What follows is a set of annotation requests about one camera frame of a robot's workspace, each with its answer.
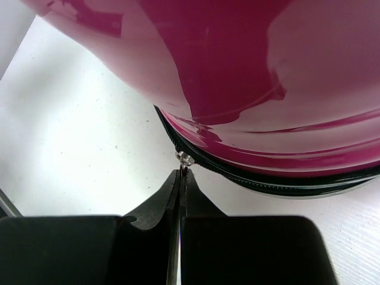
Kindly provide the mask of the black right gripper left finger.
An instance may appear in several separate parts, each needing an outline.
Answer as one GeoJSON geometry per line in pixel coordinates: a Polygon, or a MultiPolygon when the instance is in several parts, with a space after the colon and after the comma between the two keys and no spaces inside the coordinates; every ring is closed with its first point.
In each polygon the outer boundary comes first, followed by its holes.
{"type": "Polygon", "coordinates": [[[180,173],[125,216],[3,217],[2,284],[176,284],[180,173]]]}

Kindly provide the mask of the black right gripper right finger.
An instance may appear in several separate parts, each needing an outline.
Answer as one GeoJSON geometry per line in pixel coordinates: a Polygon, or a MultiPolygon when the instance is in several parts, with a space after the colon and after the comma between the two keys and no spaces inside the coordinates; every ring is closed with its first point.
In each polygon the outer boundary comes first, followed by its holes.
{"type": "Polygon", "coordinates": [[[302,216],[230,217],[187,170],[180,181],[183,284],[336,284],[320,231],[302,216]]]}

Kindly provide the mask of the pink teal kids suitcase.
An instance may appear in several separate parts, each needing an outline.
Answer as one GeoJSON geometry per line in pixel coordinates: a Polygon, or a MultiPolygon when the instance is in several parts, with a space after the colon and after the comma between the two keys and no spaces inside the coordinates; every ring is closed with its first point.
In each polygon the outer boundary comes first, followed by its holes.
{"type": "Polygon", "coordinates": [[[26,1],[150,101],[178,151],[249,189],[379,176],[378,1],[26,1]]]}

